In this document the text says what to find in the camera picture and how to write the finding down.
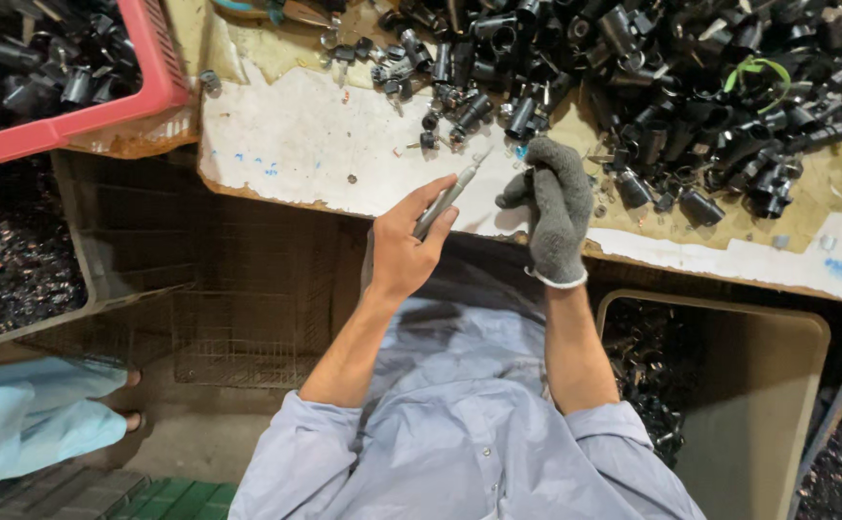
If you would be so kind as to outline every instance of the green ribbon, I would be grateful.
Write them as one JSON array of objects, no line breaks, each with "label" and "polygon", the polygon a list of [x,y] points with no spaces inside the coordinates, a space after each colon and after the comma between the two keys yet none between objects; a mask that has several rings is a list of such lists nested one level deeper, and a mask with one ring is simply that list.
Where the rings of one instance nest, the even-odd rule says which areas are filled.
[{"label": "green ribbon", "polygon": [[765,59],[763,57],[754,57],[750,55],[746,57],[746,59],[742,60],[742,62],[739,63],[739,65],[736,65],[735,70],[730,72],[729,77],[726,78],[726,86],[723,88],[724,92],[731,91],[733,87],[736,86],[737,79],[740,83],[742,83],[742,76],[746,72],[761,74],[764,70],[764,65],[771,67],[774,70],[774,72],[776,72],[777,75],[781,77],[781,81],[784,83],[784,92],[781,93],[781,95],[777,97],[774,101],[772,101],[771,104],[759,110],[759,114],[767,112],[775,106],[777,106],[778,103],[780,103],[785,99],[785,97],[787,97],[787,93],[790,91],[790,74],[787,72],[787,69],[784,68],[783,65],[770,59]]}]

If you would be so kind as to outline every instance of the left hand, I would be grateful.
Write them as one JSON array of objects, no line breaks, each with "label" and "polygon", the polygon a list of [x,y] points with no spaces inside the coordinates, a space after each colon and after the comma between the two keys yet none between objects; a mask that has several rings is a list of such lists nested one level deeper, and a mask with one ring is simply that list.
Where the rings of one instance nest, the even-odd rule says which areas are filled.
[{"label": "left hand", "polygon": [[412,236],[415,223],[440,192],[456,183],[456,175],[428,183],[381,215],[373,223],[373,278],[368,294],[400,304],[420,289],[440,261],[440,250],[460,210],[449,207],[434,220],[424,242]]}]

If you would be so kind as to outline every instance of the forearm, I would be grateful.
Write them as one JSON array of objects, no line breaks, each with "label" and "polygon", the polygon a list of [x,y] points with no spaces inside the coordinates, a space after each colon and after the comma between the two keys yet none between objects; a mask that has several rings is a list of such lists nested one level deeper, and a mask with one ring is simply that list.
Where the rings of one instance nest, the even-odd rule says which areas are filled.
[{"label": "forearm", "polygon": [[546,372],[564,415],[619,403],[611,364],[600,344],[585,285],[546,288]]},{"label": "forearm", "polygon": [[300,399],[359,408],[369,389],[382,337],[398,306],[398,301],[378,294],[371,284],[303,384]]}]

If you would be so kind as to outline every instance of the gray knit glove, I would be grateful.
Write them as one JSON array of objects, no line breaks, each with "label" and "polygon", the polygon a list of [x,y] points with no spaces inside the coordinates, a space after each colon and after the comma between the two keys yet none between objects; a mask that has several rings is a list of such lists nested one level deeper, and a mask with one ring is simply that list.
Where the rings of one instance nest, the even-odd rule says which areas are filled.
[{"label": "gray knit glove", "polygon": [[550,287],[567,289],[585,283],[582,242],[589,231],[594,205],[589,177],[578,152],[549,137],[536,137],[527,146],[525,160],[535,167],[533,178],[519,174],[504,193],[495,197],[502,208],[536,200],[537,224],[530,234],[531,275]]}]

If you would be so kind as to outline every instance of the right hand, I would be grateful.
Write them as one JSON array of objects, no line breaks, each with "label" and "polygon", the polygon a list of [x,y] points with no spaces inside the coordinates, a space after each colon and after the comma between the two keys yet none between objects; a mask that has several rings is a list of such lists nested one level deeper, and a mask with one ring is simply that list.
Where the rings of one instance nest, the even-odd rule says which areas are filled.
[{"label": "right hand", "polygon": [[415,222],[440,192],[456,183],[456,175],[428,183],[379,216],[373,223],[373,278],[367,294],[395,305],[420,289],[440,261],[440,250],[460,210],[449,207],[434,220],[424,242],[412,236]]},{"label": "right hand", "polygon": [[503,209],[536,200],[539,217],[530,234],[531,274],[550,287],[577,287],[588,279],[581,247],[594,205],[582,159],[574,149],[541,136],[531,139],[525,160],[535,167],[533,178],[519,174],[511,179],[495,204]]}]

